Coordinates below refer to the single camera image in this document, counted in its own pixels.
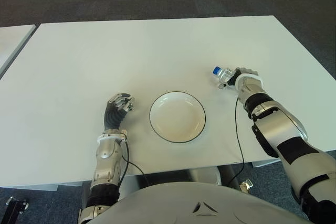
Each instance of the white table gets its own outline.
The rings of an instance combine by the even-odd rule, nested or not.
[[[336,149],[336,82],[273,16],[42,24],[0,81],[0,186],[91,179],[106,102],[118,92],[136,98],[122,128],[130,160],[146,173],[240,163],[237,94],[217,88],[216,65],[259,71],[310,143]],[[149,122],[153,101],[176,90],[206,113],[203,132],[184,144],[161,139]],[[245,161],[270,159],[251,126],[240,105]]]
[[[35,29],[35,25],[0,27],[0,78]]]

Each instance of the black wire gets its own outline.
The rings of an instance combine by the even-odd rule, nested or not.
[[[125,144],[126,144],[126,150],[127,150],[126,168],[125,168],[125,171],[124,171],[124,173],[122,174],[121,179],[120,179],[120,181],[119,181],[119,183],[118,183],[118,188],[120,188],[121,183],[122,183],[122,181],[123,181],[124,178],[125,178],[125,175],[126,175],[126,172],[127,172],[127,169],[128,169],[128,164],[130,163],[130,149],[128,148],[128,143],[125,142]]]
[[[240,153],[242,154],[242,159],[243,159],[243,166],[241,167],[240,171],[229,181],[229,183],[227,183],[226,186],[229,186],[231,184],[231,182],[244,170],[245,167],[245,160],[244,160],[244,155],[243,155],[243,151],[241,149],[240,146],[240,141],[239,141],[239,137],[238,137],[238,127],[237,127],[237,104],[238,104],[238,98],[236,101],[236,107],[235,107],[235,124],[236,124],[236,136],[237,136],[237,141],[238,141],[238,145],[239,145],[239,149],[240,149]]]
[[[149,186],[150,184],[149,184],[149,181],[148,181],[148,179],[147,179],[147,176],[146,176],[146,174],[142,171],[142,169],[141,169],[140,167],[138,167],[135,163],[132,163],[131,161],[129,161],[128,163],[130,163],[131,165],[134,165],[134,166],[135,166],[135,167],[142,173],[144,179],[146,180],[147,186]]]

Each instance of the robot forearm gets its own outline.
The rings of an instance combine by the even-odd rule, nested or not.
[[[90,187],[86,208],[80,212],[78,224],[84,224],[105,212],[119,199],[121,142],[127,140],[127,132],[119,130],[121,121],[132,110],[134,98],[117,94],[111,98],[104,116],[105,132],[98,137],[97,165]]]
[[[336,160],[307,143],[303,125],[262,89],[256,72],[232,73],[219,87],[235,86],[258,142],[268,155],[281,159],[302,210],[315,223],[335,223]]]

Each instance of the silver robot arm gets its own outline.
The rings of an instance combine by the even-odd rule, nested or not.
[[[120,123],[132,110],[134,98],[116,94],[106,106],[104,133],[97,139],[97,166],[90,187],[86,208],[80,211],[78,224],[84,224],[109,209],[119,199],[121,142],[127,140],[127,131],[119,130]]]
[[[305,128],[265,90],[257,72],[237,68],[219,86],[235,87],[264,149],[279,157],[293,196],[314,223],[336,223],[336,160],[311,146]]]

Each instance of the water bottle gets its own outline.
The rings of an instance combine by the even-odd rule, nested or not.
[[[229,68],[222,69],[220,67],[215,67],[213,74],[217,75],[220,83],[227,82],[235,73]]]

